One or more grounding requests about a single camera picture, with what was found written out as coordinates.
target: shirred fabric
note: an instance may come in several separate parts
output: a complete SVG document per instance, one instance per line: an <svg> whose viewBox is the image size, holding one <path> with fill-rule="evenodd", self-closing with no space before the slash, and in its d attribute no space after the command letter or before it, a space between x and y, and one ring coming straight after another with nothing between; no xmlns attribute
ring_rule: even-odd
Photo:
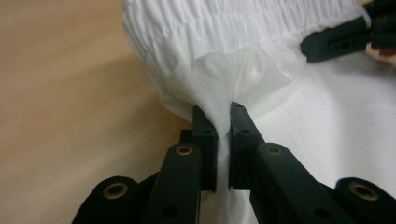
<svg viewBox="0 0 396 224"><path fill-rule="evenodd" d="M299 43L364 15L352 0L124 0L126 35L168 109L200 106L219 133L218 191L201 223L256 223L248 192L228 191L230 103L320 182L348 176L396 195L395 69L362 52L307 64Z"/></svg>

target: white garment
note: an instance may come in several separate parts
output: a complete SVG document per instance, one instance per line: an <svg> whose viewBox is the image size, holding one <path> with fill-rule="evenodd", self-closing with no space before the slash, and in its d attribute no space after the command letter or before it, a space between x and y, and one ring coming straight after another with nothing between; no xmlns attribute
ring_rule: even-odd
<svg viewBox="0 0 396 224"><path fill-rule="evenodd" d="M314 31L355 19L355 0L124 0L125 31L164 106L200 106L219 133L218 191L201 223L255 223L248 192L228 191L230 103L320 182L376 183L396 196L396 72L362 52L307 64Z"/></svg>

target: wooden table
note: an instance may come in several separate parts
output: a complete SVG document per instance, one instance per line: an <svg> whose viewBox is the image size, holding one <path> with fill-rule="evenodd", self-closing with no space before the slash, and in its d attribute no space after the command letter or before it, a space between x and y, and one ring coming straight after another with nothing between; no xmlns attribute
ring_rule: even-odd
<svg viewBox="0 0 396 224"><path fill-rule="evenodd" d="M190 124L163 108L121 0L0 3L0 223L70 223L100 181L143 180Z"/></svg>

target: screw hole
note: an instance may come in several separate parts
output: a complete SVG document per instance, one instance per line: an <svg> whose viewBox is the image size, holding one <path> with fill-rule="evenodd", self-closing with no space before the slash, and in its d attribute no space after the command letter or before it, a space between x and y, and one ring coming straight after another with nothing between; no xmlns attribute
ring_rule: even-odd
<svg viewBox="0 0 396 224"><path fill-rule="evenodd" d="M177 216L177 208L174 206L167 206L163 209L163 217L173 218Z"/></svg>
<svg viewBox="0 0 396 224"><path fill-rule="evenodd" d="M282 155L282 154L283 154L282 149L280 149L279 147L272 147L272 146L270 146L270 147L267 147L266 149L267 149L267 151L268 151L270 154L272 154L272 155L274 155L274 156L279 156L279 155Z"/></svg>
<svg viewBox="0 0 396 224"><path fill-rule="evenodd" d="M317 207L314 209L314 214L323 219L330 219L330 213L324 208Z"/></svg>
<svg viewBox="0 0 396 224"><path fill-rule="evenodd" d="M122 197L126 191L128 191L128 186L118 182L107 186L103 191L103 196L109 200L118 199Z"/></svg>
<svg viewBox="0 0 396 224"><path fill-rule="evenodd" d="M188 155L190 155L192 153L192 147L185 147L185 146L178 147L176 149L176 153L179 156L188 156Z"/></svg>
<svg viewBox="0 0 396 224"><path fill-rule="evenodd" d="M369 187L353 182L349 185L349 190L354 193L356 196L367 200L367 201L376 201L378 200L378 194Z"/></svg>

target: black clamp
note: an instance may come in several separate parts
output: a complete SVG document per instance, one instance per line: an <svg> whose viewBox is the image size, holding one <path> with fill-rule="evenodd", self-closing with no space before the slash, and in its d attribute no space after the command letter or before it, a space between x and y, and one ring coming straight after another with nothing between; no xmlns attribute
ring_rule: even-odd
<svg viewBox="0 0 396 224"><path fill-rule="evenodd" d="M313 33L300 45L307 61L317 63L365 50L370 42L373 49L387 51L396 48L396 1L374 0L363 7L371 18L371 28L367 28L366 20L359 17Z"/></svg>
<svg viewBox="0 0 396 224"><path fill-rule="evenodd" d="M193 113L192 130L181 132L159 173L101 182L73 223L197 224L201 191L216 190L218 136L199 107ZM396 223L396 201L378 186L358 178L324 186L287 148L265 143L242 105L232 103L230 114L230 188L250 190L260 224Z"/></svg>

